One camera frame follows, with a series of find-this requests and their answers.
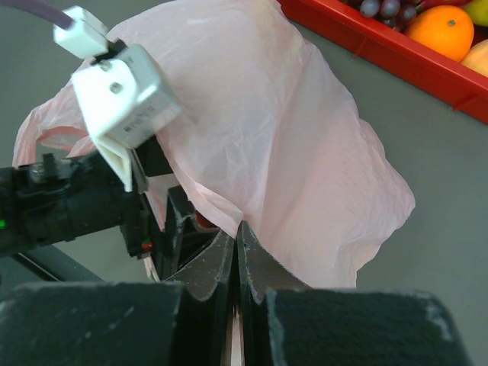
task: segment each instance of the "orange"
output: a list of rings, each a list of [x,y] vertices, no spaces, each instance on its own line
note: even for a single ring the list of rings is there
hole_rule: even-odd
[[[463,9],[441,5],[421,13],[405,35],[459,62],[473,43],[474,26]]]

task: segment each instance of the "translucent bag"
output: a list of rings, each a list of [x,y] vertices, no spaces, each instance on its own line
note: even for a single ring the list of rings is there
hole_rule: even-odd
[[[279,4],[178,0],[109,35],[143,45],[181,102],[181,115],[157,135],[178,179],[151,180],[160,225],[165,191],[179,182],[230,235],[248,220],[302,281],[354,287],[356,271],[404,224],[413,194]],[[14,165],[35,160],[36,142],[71,156],[94,149],[70,83],[22,124]]]

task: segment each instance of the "table surface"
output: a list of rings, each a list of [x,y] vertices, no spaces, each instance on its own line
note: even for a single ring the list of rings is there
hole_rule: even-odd
[[[59,8],[79,4],[113,26],[160,1],[49,3]],[[27,14],[0,9],[0,28],[0,144],[5,151],[0,164],[8,166],[21,122],[58,92],[79,62],[51,41],[47,23]],[[450,112],[445,103],[299,29],[354,95],[361,117],[376,130],[388,159],[417,200],[406,225],[359,272],[358,287],[436,294],[453,313],[475,364],[488,364],[488,127]],[[117,229],[57,247],[105,280],[147,281],[142,263],[126,256]]]

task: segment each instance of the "red plastic bin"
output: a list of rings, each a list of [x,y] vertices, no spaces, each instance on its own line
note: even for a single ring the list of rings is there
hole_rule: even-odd
[[[292,21],[488,124],[488,77],[363,18],[339,0],[278,1]],[[475,43],[488,38],[486,31],[477,28]]]

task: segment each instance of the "purple cable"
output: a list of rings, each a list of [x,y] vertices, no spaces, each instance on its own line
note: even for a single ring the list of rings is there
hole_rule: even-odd
[[[70,16],[40,0],[0,0],[0,6],[2,5],[31,13],[62,29],[68,29],[74,23]]]

